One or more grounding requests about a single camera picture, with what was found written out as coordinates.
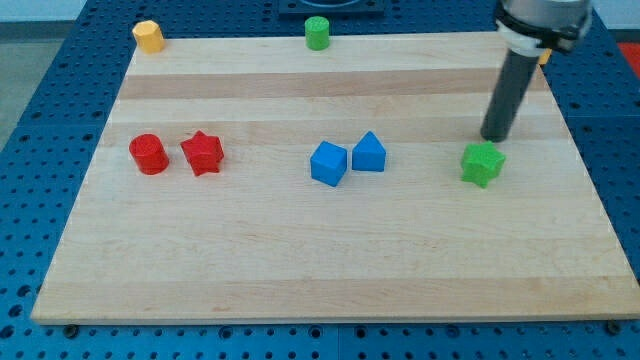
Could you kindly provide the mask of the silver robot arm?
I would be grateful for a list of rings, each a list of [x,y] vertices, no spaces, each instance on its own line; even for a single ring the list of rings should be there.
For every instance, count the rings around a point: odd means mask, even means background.
[[[572,52],[592,22],[590,0],[497,0],[494,21],[508,51],[480,134],[507,139],[540,57],[546,50]]]

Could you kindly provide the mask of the yellow block behind arm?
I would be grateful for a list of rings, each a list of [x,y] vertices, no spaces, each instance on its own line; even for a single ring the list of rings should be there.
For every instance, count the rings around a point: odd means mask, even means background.
[[[547,62],[549,61],[549,58],[552,54],[552,50],[551,49],[546,49],[539,57],[538,59],[538,65],[539,66],[544,66],[547,64]]]

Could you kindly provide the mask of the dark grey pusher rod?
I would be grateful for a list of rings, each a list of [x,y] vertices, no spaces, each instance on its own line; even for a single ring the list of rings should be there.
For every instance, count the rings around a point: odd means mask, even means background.
[[[538,59],[506,53],[482,126],[481,136],[488,141],[507,139],[524,95],[529,87]]]

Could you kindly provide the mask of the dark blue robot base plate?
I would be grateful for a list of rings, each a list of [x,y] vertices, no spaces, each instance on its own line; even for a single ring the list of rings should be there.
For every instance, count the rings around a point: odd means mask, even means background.
[[[386,0],[277,0],[280,18],[333,15],[381,15]]]

